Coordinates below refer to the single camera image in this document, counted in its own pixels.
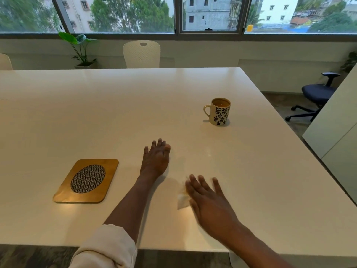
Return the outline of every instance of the woven oval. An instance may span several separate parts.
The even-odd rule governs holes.
[[[82,168],[71,180],[71,189],[75,193],[88,193],[97,188],[105,177],[105,168],[92,164]]]

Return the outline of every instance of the sleeve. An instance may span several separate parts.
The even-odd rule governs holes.
[[[133,268],[137,249],[126,231],[102,225],[74,253],[69,268]]]

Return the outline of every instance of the coffee mug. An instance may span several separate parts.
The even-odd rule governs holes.
[[[210,114],[207,114],[206,108],[210,108]],[[227,122],[231,102],[225,98],[212,99],[211,104],[203,107],[203,112],[210,118],[213,125],[222,126]]]

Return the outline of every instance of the hand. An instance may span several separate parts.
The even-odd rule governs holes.
[[[170,145],[166,144],[166,141],[163,141],[161,138],[157,141],[157,144],[155,140],[152,142],[150,151],[146,146],[144,148],[140,175],[154,181],[161,176],[168,166],[170,149]]]
[[[199,182],[194,175],[186,181],[186,190],[190,195],[190,204],[203,229],[219,242],[227,245],[236,234],[250,234],[250,230],[239,222],[216,178],[213,178],[215,192],[209,187],[204,177],[199,175]]]

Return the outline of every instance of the chair back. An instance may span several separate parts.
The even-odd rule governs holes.
[[[151,40],[134,40],[123,46],[127,68],[159,68],[160,44]]]
[[[0,70],[13,70],[10,58],[3,53],[0,53]]]

